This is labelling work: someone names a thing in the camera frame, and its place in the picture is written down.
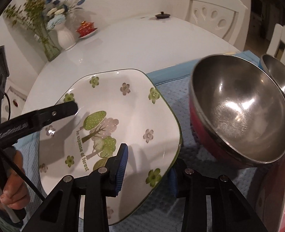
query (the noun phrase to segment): blue textured cloth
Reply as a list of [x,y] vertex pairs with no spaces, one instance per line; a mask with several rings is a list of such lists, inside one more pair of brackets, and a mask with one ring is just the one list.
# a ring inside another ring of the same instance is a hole
[[[259,61],[259,58],[249,51],[236,55],[256,65]],[[189,167],[194,168],[204,176],[217,178],[221,174],[227,175],[250,204],[254,206],[260,182],[268,168],[236,170],[221,164],[195,139],[195,133],[191,130],[188,109],[188,81],[190,72],[196,63],[197,60],[193,60],[147,74],[180,122],[184,143],[179,157],[184,159]],[[15,147],[23,154],[26,175],[44,194],[38,171],[38,144],[39,133],[34,133],[20,139]],[[30,190],[30,195],[31,203],[26,208],[26,220],[30,218],[41,203],[32,190]],[[122,222],[111,226],[110,230],[115,232],[180,231],[184,203],[184,199],[175,199],[169,193],[167,179],[163,178],[138,210]],[[208,231],[211,231],[210,202],[208,201],[208,203]],[[80,231],[82,231],[82,224],[83,221],[80,219]]]

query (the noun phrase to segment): tree illustration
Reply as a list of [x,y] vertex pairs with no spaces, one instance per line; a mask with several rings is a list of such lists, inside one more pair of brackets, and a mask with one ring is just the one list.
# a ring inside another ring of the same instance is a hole
[[90,130],[90,134],[83,137],[81,139],[82,143],[85,143],[87,140],[92,139],[95,141],[96,138],[105,139],[111,135],[116,129],[117,125],[119,124],[119,120],[113,118],[104,118],[100,124],[95,126],[93,129]]
[[109,158],[113,155],[113,152],[116,150],[116,139],[108,136],[104,139],[97,138],[94,141],[93,153],[86,156],[86,159],[90,159],[96,154],[99,154],[101,158]]
[[108,158],[103,158],[97,161],[93,166],[93,171],[99,169],[100,167],[104,167],[106,165]]
[[92,130],[93,128],[97,127],[103,119],[106,117],[106,112],[105,111],[99,111],[92,113],[83,122],[83,126],[80,128],[82,130],[83,128],[86,129],[87,131]]

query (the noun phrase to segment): white vase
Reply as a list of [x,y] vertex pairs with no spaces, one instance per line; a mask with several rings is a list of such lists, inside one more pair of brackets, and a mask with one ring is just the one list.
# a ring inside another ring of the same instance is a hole
[[76,44],[75,38],[72,32],[65,26],[65,22],[55,25],[54,29],[57,32],[59,44],[63,49],[69,50]]

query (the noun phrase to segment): screw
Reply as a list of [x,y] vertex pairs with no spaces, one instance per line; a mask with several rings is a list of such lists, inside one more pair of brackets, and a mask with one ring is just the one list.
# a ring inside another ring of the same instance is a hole
[[185,171],[187,174],[193,174],[193,173],[194,173],[194,169],[193,169],[193,168],[190,168],[190,167],[186,168],[184,171]]
[[220,180],[223,182],[227,182],[228,181],[228,177],[226,175],[221,175],[220,176]]
[[63,181],[65,182],[70,182],[72,180],[72,177],[70,175],[66,175],[64,178],[63,178]]
[[99,168],[99,173],[106,173],[108,169],[106,167],[100,167]]

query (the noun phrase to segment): glass vase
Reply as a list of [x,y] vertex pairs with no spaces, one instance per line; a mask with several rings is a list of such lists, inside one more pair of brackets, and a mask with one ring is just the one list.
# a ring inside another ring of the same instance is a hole
[[54,60],[61,53],[61,50],[52,41],[49,32],[46,30],[44,24],[38,27],[37,33],[38,34],[35,34],[34,37],[38,42],[41,43],[48,61],[50,62]]

